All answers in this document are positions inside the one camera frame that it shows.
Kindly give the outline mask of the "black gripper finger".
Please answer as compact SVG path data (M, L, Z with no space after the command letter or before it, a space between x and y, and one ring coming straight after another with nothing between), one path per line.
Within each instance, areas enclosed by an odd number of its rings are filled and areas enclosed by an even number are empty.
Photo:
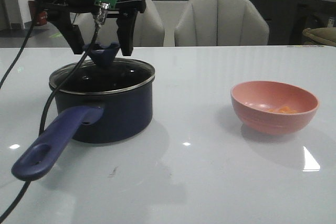
M117 18L117 35L121 52L131 56L133 52L133 34L138 11L135 8L120 10Z
M69 11L48 9L47 21L62 34L75 55L83 53L83 38L78 25L73 25Z

